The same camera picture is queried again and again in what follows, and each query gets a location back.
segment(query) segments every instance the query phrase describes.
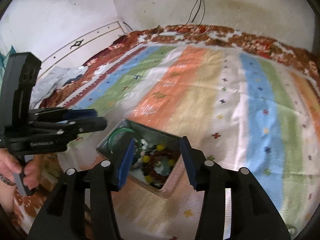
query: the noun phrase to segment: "finger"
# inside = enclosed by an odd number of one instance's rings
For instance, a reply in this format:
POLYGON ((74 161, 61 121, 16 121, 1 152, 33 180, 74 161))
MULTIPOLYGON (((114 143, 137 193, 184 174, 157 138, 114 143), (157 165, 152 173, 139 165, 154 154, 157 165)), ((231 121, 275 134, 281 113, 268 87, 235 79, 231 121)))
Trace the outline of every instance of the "finger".
POLYGON ((43 170, 43 159, 44 159, 44 156, 35 155, 33 160, 29 161, 26 164, 24 168, 24 174, 26 176, 32 173, 41 174, 43 170))
POLYGON ((17 158, 4 149, 0 149, 0 162, 3 162, 13 173, 20 174, 22 172, 22 167, 17 158))
POLYGON ((29 189, 33 189, 34 187, 37 187, 39 185, 40 179, 41 174, 39 172, 33 172, 23 178, 23 184, 29 189))
POLYGON ((27 186, 30 190, 32 190, 35 187, 38 187, 40 184, 40 181, 35 176, 32 177, 25 177, 23 179, 23 184, 27 186))

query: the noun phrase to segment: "green rubber band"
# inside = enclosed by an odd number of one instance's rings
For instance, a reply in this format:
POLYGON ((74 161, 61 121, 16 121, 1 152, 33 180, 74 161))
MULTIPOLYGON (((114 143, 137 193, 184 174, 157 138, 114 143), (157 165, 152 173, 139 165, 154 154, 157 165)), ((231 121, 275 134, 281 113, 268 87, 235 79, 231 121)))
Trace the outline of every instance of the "green rubber band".
MULTIPOLYGON (((109 150, 111 151, 111 153, 113 153, 112 152, 112 142, 113 142, 113 140, 114 140, 114 138, 115 138, 115 136, 116 135, 118 135, 119 133, 122 133, 122 132, 129 132, 129 133, 133 133, 134 135, 136 135, 136 132, 134 131, 134 130, 132 130, 132 129, 130 129, 130 128, 126 128, 126 127, 120 127, 120 128, 118 128, 118 129, 116 129, 116 130, 114 130, 112 133, 111 133, 111 135, 109 136, 109 140, 108 140, 108 148, 109 148, 109 150)), ((140 139, 137 139, 138 140, 138 144, 139 144, 139 149, 141 149, 141 141, 140 141, 140 139)))

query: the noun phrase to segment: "orange stripe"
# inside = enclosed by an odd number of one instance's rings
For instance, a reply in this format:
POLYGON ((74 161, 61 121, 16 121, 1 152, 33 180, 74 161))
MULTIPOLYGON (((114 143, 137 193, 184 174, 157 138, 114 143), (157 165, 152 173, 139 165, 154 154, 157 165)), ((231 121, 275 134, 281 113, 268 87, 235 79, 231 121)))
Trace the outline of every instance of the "orange stripe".
POLYGON ((302 78, 292 72, 290 74, 294 80, 294 83, 298 87, 300 94, 304 98, 305 104, 309 108, 316 130, 317 138, 320 142, 320 106, 318 104, 317 97, 305 78, 302 78))
POLYGON ((190 81, 195 78, 206 49, 188 46, 178 60, 168 68, 162 79, 147 93, 132 111, 129 119, 161 129, 184 98, 190 81))

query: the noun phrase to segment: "brown floral border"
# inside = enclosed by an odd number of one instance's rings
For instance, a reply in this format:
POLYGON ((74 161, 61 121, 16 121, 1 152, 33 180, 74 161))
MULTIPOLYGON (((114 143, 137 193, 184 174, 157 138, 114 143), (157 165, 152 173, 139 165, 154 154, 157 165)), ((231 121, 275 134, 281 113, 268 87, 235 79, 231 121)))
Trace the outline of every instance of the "brown floral border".
POLYGON ((94 71, 101 65, 115 62, 130 49, 149 42, 160 44, 175 44, 184 41, 188 44, 204 43, 208 46, 223 48, 241 48, 243 51, 274 60, 286 66, 294 67, 297 71, 313 78, 320 88, 320 76, 317 70, 317 58, 305 49, 295 48, 281 43, 273 38, 248 34, 232 28, 215 25, 172 25, 144 31, 134 31, 120 37, 110 47, 102 50, 84 65, 88 66, 85 75, 55 91, 45 99, 40 107, 53 107, 63 102, 68 96, 80 88, 84 82, 90 81, 94 71), (164 31, 177 32, 178 36, 161 36, 164 31))

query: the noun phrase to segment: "white wall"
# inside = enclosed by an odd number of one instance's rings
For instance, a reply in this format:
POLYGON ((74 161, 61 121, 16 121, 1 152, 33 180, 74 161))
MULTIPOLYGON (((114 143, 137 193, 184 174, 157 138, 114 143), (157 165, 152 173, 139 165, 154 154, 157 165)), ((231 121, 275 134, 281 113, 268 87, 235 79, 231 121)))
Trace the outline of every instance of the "white wall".
POLYGON ((13 45, 45 60, 115 17, 113 0, 13 0, 0 20, 0 52, 13 45))
MULTIPOLYGON (((119 17, 133 29, 184 24, 196 0, 114 0, 119 17)), ((306 0, 205 0, 204 24, 263 34, 311 50, 315 14, 306 0)), ((196 23, 202 17, 200 11, 196 23)))

